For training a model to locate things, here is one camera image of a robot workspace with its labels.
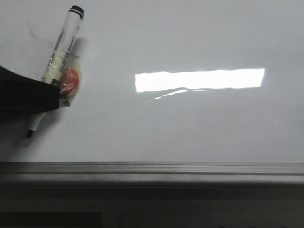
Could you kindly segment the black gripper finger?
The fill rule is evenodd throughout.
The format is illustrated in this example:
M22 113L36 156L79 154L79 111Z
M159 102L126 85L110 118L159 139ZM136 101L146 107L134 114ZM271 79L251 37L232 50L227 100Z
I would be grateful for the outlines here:
M0 117L12 119L59 108L60 89L0 68Z

